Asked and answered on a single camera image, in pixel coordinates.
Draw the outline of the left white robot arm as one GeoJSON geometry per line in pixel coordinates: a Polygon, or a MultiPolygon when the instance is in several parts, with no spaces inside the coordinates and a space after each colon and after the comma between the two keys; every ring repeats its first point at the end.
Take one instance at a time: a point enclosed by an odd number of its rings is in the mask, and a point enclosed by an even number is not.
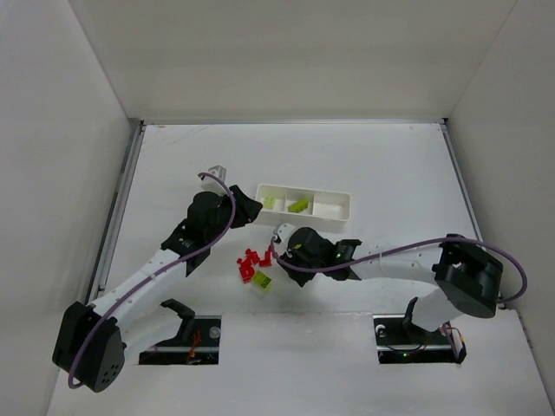
{"type": "Polygon", "coordinates": [[[190,328],[195,313],[172,299],[170,288],[191,275],[230,229],[252,223],[262,208],[236,185],[196,194],[186,218],[144,266],[104,296],[71,304],[52,356],[68,373],[69,387],[100,393],[133,355],[190,328]]]}

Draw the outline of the white three-compartment tray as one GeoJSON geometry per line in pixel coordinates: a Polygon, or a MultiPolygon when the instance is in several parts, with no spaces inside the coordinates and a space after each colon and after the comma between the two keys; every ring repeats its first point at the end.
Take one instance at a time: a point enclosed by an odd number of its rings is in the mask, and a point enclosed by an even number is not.
{"type": "Polygon", "coordinates": [[[280,185],[258,185],[256,200],[263,205],[257,223],[290,223],[320,231],[340,231],[350,220],[348,193],[280,185]]]}

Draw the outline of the lime green 2x4 lego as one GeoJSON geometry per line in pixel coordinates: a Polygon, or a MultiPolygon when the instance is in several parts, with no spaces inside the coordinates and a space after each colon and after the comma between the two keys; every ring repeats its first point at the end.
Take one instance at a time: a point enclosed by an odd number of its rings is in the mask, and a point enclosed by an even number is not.
{"type": "Polygon", "coordinates": [[[307,198],[301,198],[288,206],[288,212],[301,213],[309,208],[310,201],[307,198]]]}

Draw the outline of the lime green 2x2 lego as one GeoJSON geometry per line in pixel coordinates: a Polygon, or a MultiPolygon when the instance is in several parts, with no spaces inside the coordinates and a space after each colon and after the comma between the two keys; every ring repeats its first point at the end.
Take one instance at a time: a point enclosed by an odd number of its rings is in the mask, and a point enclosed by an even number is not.
{"type": "Polygon", "coordinates": [[[263,198],[263,208],[266,210],[274,210],[277,205],[278,200],[273,196],[266,196],[263,198]]]}

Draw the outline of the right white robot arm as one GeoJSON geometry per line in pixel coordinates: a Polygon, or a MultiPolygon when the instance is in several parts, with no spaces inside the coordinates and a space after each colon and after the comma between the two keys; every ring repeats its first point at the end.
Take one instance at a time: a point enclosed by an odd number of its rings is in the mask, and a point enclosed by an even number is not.
{"type": "Polygon", "coordinates": [[[432,291],[406,308],[403,327],[414,338],[428,337],[461,315],[490,319],[497,311],[503,265],[461,235],[384,249],[359,239],[333,243],[310,227],[281,224],[270,250],[299,286],[318,274],[338,282],[388,278],[429,285],[432,291]]]}

